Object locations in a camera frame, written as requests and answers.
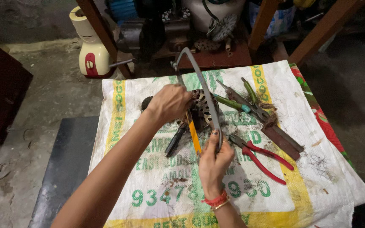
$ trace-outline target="red thread bracelet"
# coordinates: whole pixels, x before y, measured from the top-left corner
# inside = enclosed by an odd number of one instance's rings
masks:
[[[224,202],[226,202],[227,200],[227,194],[226,194],[226,191],[225,189],[222,190],[222,195],[216,197],[215,199],[213,200],[209,200],[207,198],[205,198],[205,200],[201,200],[202,203],[206,203],[212,207],[216,207],[216,206],[219,206],[221,204],[223,204]]]

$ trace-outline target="gold bangle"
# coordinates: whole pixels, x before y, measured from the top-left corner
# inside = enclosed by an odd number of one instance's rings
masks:
[[[223,202],[222,204],[216,206],[215,208],[210,207],[210,211],[215,211],[216,209],[219,209],[221,206],[227,204],[229,201],[230,201],[230,196],[227,196],[225,202]]]

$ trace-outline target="teal handle grip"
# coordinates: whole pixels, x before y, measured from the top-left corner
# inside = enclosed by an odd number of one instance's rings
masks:
[[[246,113],[249,113],[251,111],[250,107],[247,105],[242,105],[242,110]]]

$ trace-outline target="black screwdriver handle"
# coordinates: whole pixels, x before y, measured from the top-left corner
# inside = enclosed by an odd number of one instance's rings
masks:
[[[165,149],[166,157],[171,157],[173,154],[173,151],[177,148],[178,143],[180,142],[180,139],[182,135],[185,133],[185,127],[179,127],[178,131],[174,134],[174,137],[171,139],[169,145]]]

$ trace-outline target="left hand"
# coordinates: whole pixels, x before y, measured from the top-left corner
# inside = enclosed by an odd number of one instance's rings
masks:
[[[219,144],[219,130],[214,129],[202,150],[199,166],[199,175],[205,197],[215,199],[222,194],[222,179],[234,158],[234,150],[223,136],[221,150],[215,155]]]
[[[184,116],[192,92],[179,84],[165,85],[150,101],[148,111],[162,124]]]

